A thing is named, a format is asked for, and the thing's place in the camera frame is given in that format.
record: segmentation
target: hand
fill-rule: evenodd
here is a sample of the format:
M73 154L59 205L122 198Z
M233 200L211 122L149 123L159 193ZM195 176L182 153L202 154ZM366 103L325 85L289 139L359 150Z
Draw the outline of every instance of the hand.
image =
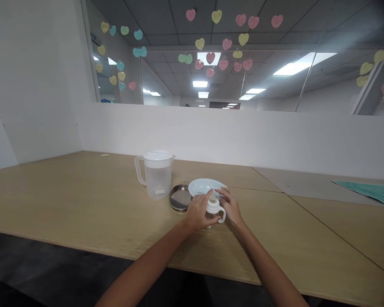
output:
M186 211L185 218L182 221L190 233L216 224L221 219L220 216L216 216L210 220L205 217L206 207L212 192L213 190L210 189L206 195L195 195L192 198L192 201L188 206L188 211Z
M226 187L222 187L221 190L215 189L215 191L225 196L225 199L221 198L219 201L225 208L226 216L231 221L232 226L236 227L244 224L242 215L240 214L238 200L234 197L233 192Z

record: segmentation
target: stainless steel container lid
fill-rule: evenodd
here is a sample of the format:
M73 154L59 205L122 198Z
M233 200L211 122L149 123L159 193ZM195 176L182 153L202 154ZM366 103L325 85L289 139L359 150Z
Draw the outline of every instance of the stainless steel container lid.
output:
M169 204L174 210L180 212L188 209L191 199L187 185L176 185L169 194Z

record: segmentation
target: green cloth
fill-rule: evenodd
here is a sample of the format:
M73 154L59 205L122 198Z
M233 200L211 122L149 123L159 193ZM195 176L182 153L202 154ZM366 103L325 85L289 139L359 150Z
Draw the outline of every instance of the green cloth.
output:
M334 183L384 203L384 185L333 180Z

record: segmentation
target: white bowl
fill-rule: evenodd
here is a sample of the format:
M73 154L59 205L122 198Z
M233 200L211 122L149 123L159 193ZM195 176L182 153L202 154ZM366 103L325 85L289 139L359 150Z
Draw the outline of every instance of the white bowl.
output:
M213 179L208 179L208 178L200 178L200 179L195 179L192 181L189 186L189 193L192 196L199 195L199 194L206 194L210 189L221 189L221 187L227 187L223 183L213 180Z

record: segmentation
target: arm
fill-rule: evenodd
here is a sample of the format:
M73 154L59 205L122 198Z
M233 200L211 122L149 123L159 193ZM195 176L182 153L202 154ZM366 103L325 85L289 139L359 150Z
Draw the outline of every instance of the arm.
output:
M126 269L107 289L96 307L136 306L162 274L182 242L195 231L218 222L221 218L206 219L206 205L212 193L196 195L183 221Z
M226 199L221 199L220 202L225 208L232 226L236 229L243 245L246 247L262 285L269 292L276 307L308 306L299 291L243 221L239 203L233 196L233 192L225 187L215 191L225 196Z

